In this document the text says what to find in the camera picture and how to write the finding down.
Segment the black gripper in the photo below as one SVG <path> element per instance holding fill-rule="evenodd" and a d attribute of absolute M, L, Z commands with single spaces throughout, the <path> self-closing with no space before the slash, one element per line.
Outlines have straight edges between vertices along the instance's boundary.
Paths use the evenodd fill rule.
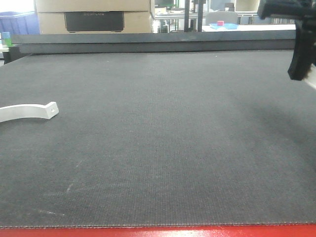
<path fill-rule="evenodd" d="M 316 1 L 261 0 L 258 16 L 261 19 L 297 20 L 293 57 L 288 69 L 291 80 L 302 81 L 316 65 Z"/>

